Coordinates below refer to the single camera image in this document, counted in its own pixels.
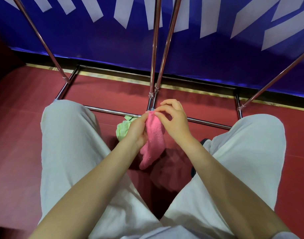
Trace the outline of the person's left hand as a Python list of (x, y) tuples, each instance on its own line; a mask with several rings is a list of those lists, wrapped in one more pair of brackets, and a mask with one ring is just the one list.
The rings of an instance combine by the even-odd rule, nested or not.
[(125, 138), (122, 140), (122, 143), (126, 144), (128, 147), (130, 147), (130, 149), (138, 153), (141, 150), (141, 148), (146, 144), (146, 142), (147, 142), (146, 127), (145, 129), (134, 129), (132, 128), (132, 123), (131, 123)]

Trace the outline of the person's right hand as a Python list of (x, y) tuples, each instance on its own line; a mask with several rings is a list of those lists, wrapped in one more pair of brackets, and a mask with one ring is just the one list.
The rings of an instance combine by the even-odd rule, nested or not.
[(157, 114), (169, 114), (172, 116), (170, 124), (163, 126), (179, 146), (182, 147), (182, 145), (192, 137), (184, 110), (176, 110), (169, 105), (160, 105), (154, 112), (155, 116), (157, 116)]

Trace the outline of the pink towel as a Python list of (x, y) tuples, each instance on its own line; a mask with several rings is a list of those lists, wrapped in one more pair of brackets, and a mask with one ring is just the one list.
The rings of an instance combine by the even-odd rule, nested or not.
[(147, 169), (150, 165), (152, 165), (157, 159), (159, 159), (161, 154), (166, 149), (164, 139), (165, 128), (159, 118), (155, 116), (154, 111), (149, 111), (145, 124), (147, 142), (140, 150), (142, 161), (139, 168), (141, 170)]

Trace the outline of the person's left forearm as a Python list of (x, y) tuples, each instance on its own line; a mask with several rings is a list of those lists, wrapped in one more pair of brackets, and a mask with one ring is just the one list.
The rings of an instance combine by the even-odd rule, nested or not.
[(54, 205), (28, 239), (86, 239), (144, 144), (123, 139)]

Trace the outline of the person's right forearm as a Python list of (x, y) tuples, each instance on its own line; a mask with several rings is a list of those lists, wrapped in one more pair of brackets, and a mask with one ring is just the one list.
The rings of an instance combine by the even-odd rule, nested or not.
[(238, 239), (272, 239), (290, 232), (276, 213), (221, 165), (190, 133), (174, 139), (186, 153), (218, 211)]

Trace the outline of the green cloth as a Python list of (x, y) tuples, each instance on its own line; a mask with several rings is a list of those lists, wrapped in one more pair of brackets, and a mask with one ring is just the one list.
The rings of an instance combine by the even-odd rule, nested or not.
[(122, 123), (117, 125), (116, 137), (117, 137), (118, 141), (122, 141), (125, 138), (128, 130), (130, 128), (131, 123), (136, 119), (137, 119), (137, 117), (125, 116)]

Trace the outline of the yellow floor edge strip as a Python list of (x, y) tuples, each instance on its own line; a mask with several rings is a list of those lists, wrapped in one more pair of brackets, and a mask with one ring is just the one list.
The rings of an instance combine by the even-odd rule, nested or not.
[[(55, 67), (45, 66), (45, 65), (37, 65), (37, 64), (26, 63), (26, 66), (58, 71), (58, 69), (55, 68)], [(126, 83), (133, 83), (133, 84), (140, 84), (140, 85), (145, 85), (145, 86), (149, 85), (148, 82), (146, 82), (146, 81), (134, 80), (134, 79), (124, 78), (124, 77), (119, 77), (119, 76), (105, 75), (105, 74), (100, 74), (100, 73), (81, 71), (79, 74), (81, 74), (83, 76), (96, 77), (96, 78), (106, 79), (106, 80), (115, 80), (115, 81), (121, 81), (121, 82), (126, 82)], [(173, 86), (173, 85), (167, 85), (167, 84), (162, 84), (161, 88), (177, 90), (177, 91), (184, 91), (184, 92), (190, 92), (190, 93), (196, 93), (196, 94), (202, 94), (202, 95), (209, 95), (209, 96), (215, 96), (215, 97), (221, 97), (221, 98), (233, 99), (233, 96), (230, 96), (230, 95), (223, 95), (223, 94), (201, 91), (201, 90), (191, 89), (191, 88), (182, 88), (182, 87), (179, 87), (179, 86)], [(304, 111), (304, 108), (300, 108), (300, 107), (297, 107), (297, 106), (290, 106), (290, 105), (279, 104), (279, 103), (268, 102), (268, 101), (262, 101), (262, 100), (253, 100), (253, 103), (259, 103), (259, 104), (265, 104), (265, 105), (271, 105), (271, 106), (276, 106), (276, 107), (283, 107), (283, 108), (290, 108), (290, 109), (295, 109), (295, 110), (299, 110), (299, 111)]]

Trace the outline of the chrome metal rack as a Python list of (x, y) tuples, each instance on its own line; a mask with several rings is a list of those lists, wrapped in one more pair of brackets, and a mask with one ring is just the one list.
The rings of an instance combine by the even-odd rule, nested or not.
[[(172, 39), (172, 36), (173, 36), (173, 33), (174, 33), (174, 28), (175, 28), (175, 24), (176, 24), (176, 21), (177, 21), (181, 1), (182, 0), (174, 0), (173, 12), (172, 12), (172, 15), (171, 15), (171, 21), (170, 21), (169, 31), (168, 31), (168, 35), (167, 35), (167, 39), (166, 39), (166, 45), (165, 45), (165, 49), (164, 49), (164, 53), (163, 53), (163, 57), (162, 57), (161, 67), (160, 67), (160, 71), (159, 71), (159, 74), (158, 74), (158, 79), (157, 79), (157, 82), (156, 82), (156, 86), (154, 86), (154, 92), (155, 92), (155, 96), (154, 96), (154, 100), (153, 100), (153, 108), (154, 109), (155, 109), (155, 104), (156, 104), (156, 99), (157, 99), (157, 96), (158, 96), (158, 93), (159, 93), (159, 89), (160, 89), (160, 86), (161, 86), (161, 81), (162, 81), (162, 77), (163, 77), (165, 63), (166, 63), (166, 59), (167, 59), (167, 56), (168, 56), (171, 39)], [(269, 87), (271, 87), (274, 83), (276, 83), (278, 80), (280, 80), (283, 76), (285, 76), (290, 70), (292, 70), (295, 66), (297, 66), (303, 59), (304, 59), (304, 53), (301, 54), (295, 61), (293, 61), (282, 72), (280, 72), (275, 78), (273, 78), (270, 82), (268, 82), (263, 88), (258, 90), (253, 96), (251, 96), (248, 100), (246, 100), (244, 104), (240, 103), (239, 92), (237, 92), (234, 89), (233, 91), (234, 91), (235, 106), (236, 106), (236, 112), (237, 112), (238, 119), (242, 118), (242, 110), (249, 103), (251, 103), (257, 97), (259, 97), (263, 92), (265, 92)]]
[[(78, 76), (81, 68), (90, 68), (90, 69), (97, 69), (99, 68), (96, 67), (91, 67), (91, 66), (85, 66), (85, 65), (77, 65), (76, 68), (73, 70), (72, 74), (70, 77), (67, 77), (65, 72), (63, 71), (62, 67), (56, 60), (54, 54), (51, 52), (50, 48), (38, 32), (35, 24), (32, 22), (31, 18), (27, 14), (27, 11), (22, 4), (21, 0), (13, 0), (15, 4), (18, 6), (19, 10), (23, 13), (25, 16), (26, 20), (34, 30), (35, 34), (37, 35), (38, 39), (42, 43), (43, 47), (45, 48), (46, 52), (48, 53), (49, 57), (51, 58), (52, 62), (54, 63), (55, 67), (58, 69), (60, 74), (62, 75), (63, 79), (65, 80), (65, 84), (56, 96), (54, 101), (62, 100), (69, 88), (73, 85), (75, 78)], [(155, 1), (155, 13), (154, 13), (154, 32), (153, 32), (153, 48), (152, 48), (152, 63), (151, 63), (151, 74), (150, 74), (150, 82), (149, 82), (149, 100), (147, 104), (147, 112), (153, 111), (153, 100), (155, 96), (154, 92), (154, 75), (155, 75), (155, 63), (156, 63), (156, 54), (157, 54), (157, 43), (158, 43), (158, 31), (159, 31), (159, 20), (160, 20), (160, 11), (161, 11), (161, 0), (156, 0)], [(93, 106), (86, 106), (88, 109), (96, 112), (102, 112), (102, 113), (107, 113), (107, 114), (112, 114), (112, 115), (119, 115), (119, 116), (132, 116), (132, 117), (139, 117), (139, 115), (134, 115), (131, 113), (126, 113), (126, 112), (119, 112), (119, 111), (113, 111), (109, 109), (104, 109), (104, 108), (98, 108), (98, 107), (93, 107)]]

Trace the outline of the white trousers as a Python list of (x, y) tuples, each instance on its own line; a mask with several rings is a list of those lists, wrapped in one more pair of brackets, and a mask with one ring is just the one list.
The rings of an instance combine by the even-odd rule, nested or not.
[[(56, 101), (46, 107), (41, 131), (42, 221), (111, 150), (101, 138), (95, 115), (73, 101)], [(284, 126), (278, 118), (247, 116), (228, 132), (200, 144), (274, 211), (286, 150)], [(126, 172), (86, 239), (120, 239), (178, 225), (201, 232), (205, 228), (231, 232), (197, 171), (161, 220), (148, 209)]]

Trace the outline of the blue banner with white print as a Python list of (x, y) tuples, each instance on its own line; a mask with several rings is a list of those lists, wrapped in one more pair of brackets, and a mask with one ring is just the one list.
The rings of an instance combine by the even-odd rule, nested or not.
[[(21, 0), (55, 56), (150, 71), (155, 0)], [(182, 0), (164, 73), (259, 89), (304, 53), (304, 0)]]

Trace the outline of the white shirt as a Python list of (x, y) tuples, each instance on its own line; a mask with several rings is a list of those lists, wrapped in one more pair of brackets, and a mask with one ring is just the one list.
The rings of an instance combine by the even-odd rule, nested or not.
[(182, 225), (162, 227), (141, 235), (123, 236), (120, 239), (300, 239), (284, 224), (242, 223), (231, 227), (231, 232), (218, 228), (205, 228), (204, 232)]

